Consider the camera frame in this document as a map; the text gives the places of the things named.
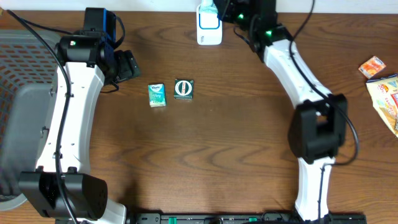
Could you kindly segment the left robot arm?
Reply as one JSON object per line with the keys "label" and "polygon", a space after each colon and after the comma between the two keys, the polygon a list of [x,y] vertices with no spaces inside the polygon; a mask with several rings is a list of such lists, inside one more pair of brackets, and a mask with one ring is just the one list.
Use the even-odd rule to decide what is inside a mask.
{"label": "left robot arm", "polygon": [[35,170],[20,175],[19,188],[36,211],[62,223],[125,223],[125,205],[109,199],[107,183],[90,175],[90,136],[96,102],[106,85],[140,75],[115,13],[88,7],[83,28],[64,35],[51,51],[57,89],[50,129]]}

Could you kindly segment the orange tissue pack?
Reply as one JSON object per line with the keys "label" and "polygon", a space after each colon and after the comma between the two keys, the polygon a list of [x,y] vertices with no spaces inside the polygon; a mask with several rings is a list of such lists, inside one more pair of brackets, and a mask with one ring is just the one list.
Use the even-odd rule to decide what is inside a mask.
{"label": "orange tissue pack", "polygon": [[386,64],[379,59],[377,56],[371,57],[369,60],[364,62],[358,70],[367,78],[370,79],[380,71],[386,68]]}

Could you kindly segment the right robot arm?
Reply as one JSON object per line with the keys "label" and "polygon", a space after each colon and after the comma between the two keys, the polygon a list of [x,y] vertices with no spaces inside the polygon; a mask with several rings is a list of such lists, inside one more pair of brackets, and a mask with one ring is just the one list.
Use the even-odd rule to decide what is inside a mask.
{"label": "right robot arm", "polygon": [[276,75],[294,107],[288,132],[298,159],[295,211],[304,222],[325,223],[328,181],[345,141],[346,124],[339,109],[346,98],[334,95],[313,75],[300,56],[294,36],[277,20],[275,1],[215,0],[218,18],[248,33],[248,44]]}

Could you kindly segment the green tissue pack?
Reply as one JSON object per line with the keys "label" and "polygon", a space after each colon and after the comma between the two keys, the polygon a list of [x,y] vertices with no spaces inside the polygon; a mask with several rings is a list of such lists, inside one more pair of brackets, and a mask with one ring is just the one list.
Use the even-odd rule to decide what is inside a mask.
{"label": "green tissue pack", "polygon": [[148,85],[148,92],[151,108],[166,106],[165,87],[163,83]]}

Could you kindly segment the yellow snack bag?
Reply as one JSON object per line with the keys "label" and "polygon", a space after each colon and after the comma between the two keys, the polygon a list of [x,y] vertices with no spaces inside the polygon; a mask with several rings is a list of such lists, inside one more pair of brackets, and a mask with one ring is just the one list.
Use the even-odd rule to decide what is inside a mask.
{"label": "yellow snack bag", "polygon": [[366,88],[371,96],[373,108],[397,137],[397,74],[368,80]]}

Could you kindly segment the teal wet wipes pack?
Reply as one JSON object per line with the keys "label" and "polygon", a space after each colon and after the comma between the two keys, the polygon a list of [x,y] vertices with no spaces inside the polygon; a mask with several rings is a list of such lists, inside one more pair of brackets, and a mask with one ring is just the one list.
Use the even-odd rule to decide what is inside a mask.
{"label": "teal wet wipes pack", "polygon": [[199,13],[210,13],[217,14],[218,9],[214,4],[214,0],[201,0],[201,3],[198,8]]}

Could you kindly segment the green Zam-Buk box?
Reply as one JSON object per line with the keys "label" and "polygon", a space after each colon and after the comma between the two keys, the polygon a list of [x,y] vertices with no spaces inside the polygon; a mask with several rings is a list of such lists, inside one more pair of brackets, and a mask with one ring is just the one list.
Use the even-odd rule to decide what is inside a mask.
{"label": "green Zam-Buk box", "polygon": [[194,80],[175,80],[174,98],[179,100],[192,100]]}

